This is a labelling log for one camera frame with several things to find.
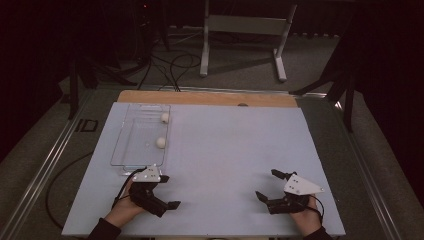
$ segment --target table leg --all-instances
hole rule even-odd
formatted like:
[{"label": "table leg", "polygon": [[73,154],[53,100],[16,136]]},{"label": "table leg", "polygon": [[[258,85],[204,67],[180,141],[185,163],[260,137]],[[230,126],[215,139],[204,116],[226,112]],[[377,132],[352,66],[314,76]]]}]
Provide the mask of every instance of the table leg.
[{"label": "table leg", "polygon": [[311,83],[311,84],[309,84],[309,85],[307,85],[307,86],[305,86],[301,89],[298,89],[298,90],[295,90],[295,91],[289,91],[289,94],[298,95],[298,96],[304,95],[304,94],[306,94],[306,93],[308,93],[308,92],[310,92],[310,91],[312,91],[312,90],[314,90],[314,89],[316,89],[320,86],[323,86],[324,84],[327,84],[329,82],[335,82],[342,75],[343,75],[342,71],[334,72],[334,73],[332,73],[332,74],[330,74],[326,77],[321,77],[317,81],[315,81],[315,82],[313,82],[313,83]]},{"label": "table leg", "polygon": [[209,65],[209,0],[205,0],[205,20],[203,27],[203,51],[200,62],[200,76],[208,75]]},{"label": "table leg", "polygon": [[355,78],[349,77],[349,83],[346,89],[346,103],[343,115],[343,122],[349,132],[353,132],[352,129],[352,110],[353,110],[353,95],[355,92]]},{"label": "table leg", "polygon": [[296,12],[297,5],[293,4],[290,6],[289,14],[286,18],[286,22],[284,24],[284,30],[281,34],[281,42],[278,46],[278,49],[274,49],[274,60],[275,67],[277,68],[278,80],[281,82],[287,81],[286,71],[284,70],[283,60],[281,58],[281,54],[283,53],[284,45],[286,44],[287,37],[289,35],[290,27],[293,22],[293,16]]}]

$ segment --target black sleeve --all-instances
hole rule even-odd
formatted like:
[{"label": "black sleeve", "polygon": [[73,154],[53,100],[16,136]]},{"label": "black sleeve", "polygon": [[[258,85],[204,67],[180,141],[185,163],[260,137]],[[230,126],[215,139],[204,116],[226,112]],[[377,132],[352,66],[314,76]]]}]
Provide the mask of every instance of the black sleeve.
[{"label": "black sleeve", "polygon": [[103,218],[100,218],[99,223],[97,223],[96,227],[94,227],[93,231],[91,231],[87,240],[115,240],[120,233],[120,228],[110,224]]},{"label": "black sleeve", "polygon": [[327,234],[324,227],[304,237],[303,240],[332,240],[333,238]]}]

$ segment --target metal rail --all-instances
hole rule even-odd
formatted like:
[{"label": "metal rail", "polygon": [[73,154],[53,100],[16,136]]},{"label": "metal rail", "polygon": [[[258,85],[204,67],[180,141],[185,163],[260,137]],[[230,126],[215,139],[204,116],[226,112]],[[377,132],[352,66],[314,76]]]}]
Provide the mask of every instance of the metal rail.
[{"label": "metal rail", "polygon": [[38,170],[35,177],[29,183],[13,214],[11,215],[8,222],[0,233],[1,240],[9,240],[16,238],[20,228],[24,224],[32,207],[37,201],[38,196],[42,192],[44,185],[46,184],[52,171],[54,170],[56,163],[59,161],[63,150],[68,144],[68,141],[77,126],[77,119],[81,115],[81,112],[84,109],[87,101],[91,97],[92,93],[93,90],[86,90],[83,93],[80,103],[81,107],[75,114],[74,118],[66,123],[55,144],[53,145],[46,159],[44,160],[42,166]]},{"label": "metal rail", "polygon": [[338,115],[338,119],[340,119],[340,124],[344,128],[344,131],[342,131],[346,139],[348,139],[351,149],[353,150],[355,154],[355,163],[358,167],[358,172],[361,175],[362,181],[365,186],[365,190],[367,191],[369,195],[369,199],[374,207],[375,213],[381,223],[381,226],[383,228],[384,233],[386,234],[386,237],[388,240],[402,240],[402,236],[399,232],[398,227],[396,226],[396,223],[393,220],[393,217],[390,213],[389,207],[384,200],[384,197],[379,190],[377,183],[374,181],[374,177],[368,168],[366,159],[362,155],[360,148],[356,142],[355,136],[353,133],[349,133],[343,123],[343,116],[342,116],[342,107],[339,102],[336,103],[336,115]]}]

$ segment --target black cable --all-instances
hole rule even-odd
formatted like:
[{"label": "black cable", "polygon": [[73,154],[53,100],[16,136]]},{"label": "black cable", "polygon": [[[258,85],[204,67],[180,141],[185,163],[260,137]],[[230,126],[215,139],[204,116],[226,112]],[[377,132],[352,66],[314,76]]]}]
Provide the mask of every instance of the black cable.
[{"label": "black cable", "polygon": [[150,68],[152,67],[152,59],[149,59],[149,65],[147,67],[146,73],[144,74],[144,77],[141,79],[140,83],[138,84],[137,90],[140,90],[141,85],[143,85],[144,81],[147,79],[147,75],[149,74]]},{"label": "black cable", "polygon": [[128,177],[127,177],[127,179],[125,180],[124,184],[123,184],[123,185],[122,185],[122,187],[121,187],[121,190],[119,190],[118,195],[116,195],[115,199],[113,200],[112,208],[113,208],[113,207],[115,207],[116,203],[117,203],[119,200],[121,200],[121,199],[126,198],[126,197],[128,197],[128,196],[129,196],[129,195],[127,195],[127,196],[121,197],[122,193],[123,193],[123,192],[124,192],[124,190],[125,190],[125,187],[127,186],[128,182],[130,181],[130,179],[131,179],[131,178],[132,178],[132,177],[133,177],[136,173],[142,172],[142,171],[144,171],[144,170],[145,170],[145,168],[143,168],[143,169],[137,169],[137,170],[135,170],[134,172],[132,172],[132,173],[131,173]]},{"label": "black cable", "polygon": [[128,68],[128,69],[124,69],[124,70],[115,71],[115,73],[119,74],[121,76],[134,75],[137,72],[143,70],[143,68],[146,67],[146,65],[149,64],[149,61],[150,61],[150,58],[145,60],[145,61],[138,61],[137,66],[132,67],[132,68]]},{"label": "black cable", "polygon": [[[200,65],[200,63],[201,63],[201,61],[200,61],[200,57],[199,56],[196,56],[196,55],[194,55],[194,54],[191,54],[191,53],[189,53],[189,52],[186,52],[186,51],[183,51],[183,50],[174,50],[173,52],[183,52],[184,54],[182,54],[182,55],[179,55],[179,56],[177,56],[177,57],[175,57],[174,59],[172,59],[172,61],[168,61],[168,60],[165,60],[165,59],[162,59],[162,58],[160,58],[160,57],[157,57],[157,56],[155,56],[155,55],[153,55],[152,54],[152,58],[155,58],[155,59],[158,59],[158,60],[160,60],[160,61],[162,61],[162,62],[165,62],[165,63],[168,63],[170,66],[169,66],[169,72],[170,72],[170,74],[171,74],[171,78],[170,77],[168,77],[168,75],[166,74],[166,70],[164,70],[164,71],[161,71],[161,70],[159,70],[159,71],[161,71],[163,74],[164,74],[164,76],[165,76],[165,78],[167,79],[167,82],[164,84],[164,85],[162,85],[159,89],[158,89],[158,91],[159,90],[161,90],[163,87],[165,87],[166,86],[166,84],[168,84],[168,83],[172,83],[172,85],[173,85],[173,87],[174,87],[174,90],[175,91],[177,91],[177,92],[181,92],[181,89],[179,88],[179,86],[178,86],[178,80],[185,74],[185,73],[187,73],[188,72],[188,70],[190,69],[190,68],[194,68],[194,67],[197,67],[197,66],[199,66]],[[179,65],[179,64],[176,64],[175,62],[178,60],[178,59],[180,59],[180,58],[182,58],[182,57],[186,57],[186,56],[189,56],[190,57],[190,59],[191,59],[191,62],[190,62],[190,64],[188,65],[188,66],[182,66],[182,65]],[[198,62],[196,63],[196,64],[193,64],[193,62],[194,62],[194,58],[197,58],[198,59]],[[175,77],[175,75],[174,75],[174,71],[173,71],[173,69],[175,68],[175,67],[178,67],[178,68],[183,68],[184,69],[184,71],[178,76],[178,77]]]},{"label": "black cable", "polygon": [[50,218],[50,220],[54,223],[54,225],[56,225],[58,228],[63,229],[63,225],[60,224],[53,216],[53,214],[50,211],[50,206],[49,206],[49,197],[50,197],[50,191],[51,188],[53,186],[53,184],[55,183],[55,181],[57,180],[57,178],[59,178],[59,176],[61,176],[63,174],[63,172],[65,172],[69,167],[71,167],[72,165],[74,165],[75,163],[81,161],[82,159],[92,155],[93,152],[89,152],[79,158],[77,158],[76,160],[72,161],[71,163],[69,163],[68,165],[66,165],[64,168],[62,168],[52,179],[52,181],[50,182],[49,186],[47,187],[47,192],[46,192],[46,197],[44,198],[44,206],[46,208],[47,214]]},{"label": "black cable", "polygon": [[322,202],[317,197],[315,197],[313,195],[309,195],[309,196],[315,198],[315,200],[317,200],[319,202],[319,204],[321,205],[321,208],[322,208],[322,213],[320,213],[317,209],[311,208],[309,206],[306,206],[306,208],[309,209],[309,210],[312,210],[312,211],[316,212],[318,214],[319,220],[320,220],[320,222],[322,224],[322,220],[324,219],[324,205],[322,204]]}]

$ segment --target dark background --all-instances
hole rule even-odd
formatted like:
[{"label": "dark background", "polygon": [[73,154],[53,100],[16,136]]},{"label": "dark background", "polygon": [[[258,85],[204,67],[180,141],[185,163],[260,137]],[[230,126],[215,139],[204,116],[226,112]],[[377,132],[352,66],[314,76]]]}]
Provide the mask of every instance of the dark background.
[{"label": "dark background", "polygon": [[[137,40],[132,24],[140,1],[15,0],[0,2],[0,161],[33,124],[62,97],[58,82],[69,75],[76,52],[103,64],[134,57]],[[272,1],[212,1],[211,12],[280,17],[287,3]],[[202,26],[203,1],[170,0],[165,5],[168,25]],[[346,28],[354,10],[354,21]],[[362,51],[354,72],[356,89],[392,147],[405,175],[423,204],[419,184],[424,173],[423,100],[421,81],[424,11],[421,1],[376,4],[300,4],[291,34],[343,35],[327,71],[351,64]]]}]

